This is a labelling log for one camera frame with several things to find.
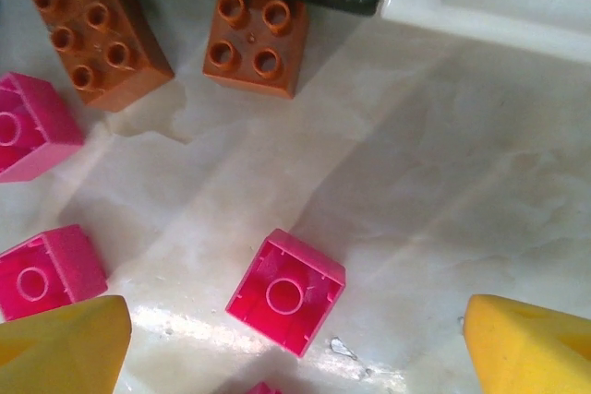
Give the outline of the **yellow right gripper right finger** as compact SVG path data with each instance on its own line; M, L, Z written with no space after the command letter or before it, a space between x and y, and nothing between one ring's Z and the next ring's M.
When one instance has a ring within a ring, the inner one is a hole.
M590 321L490 294L469 299L464 340L484 393L588 393Z

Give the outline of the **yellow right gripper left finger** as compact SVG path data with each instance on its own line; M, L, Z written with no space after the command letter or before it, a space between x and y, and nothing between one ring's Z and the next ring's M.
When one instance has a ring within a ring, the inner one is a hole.
M1 325L3 393L112 393L131 339L127 303L101 296Z

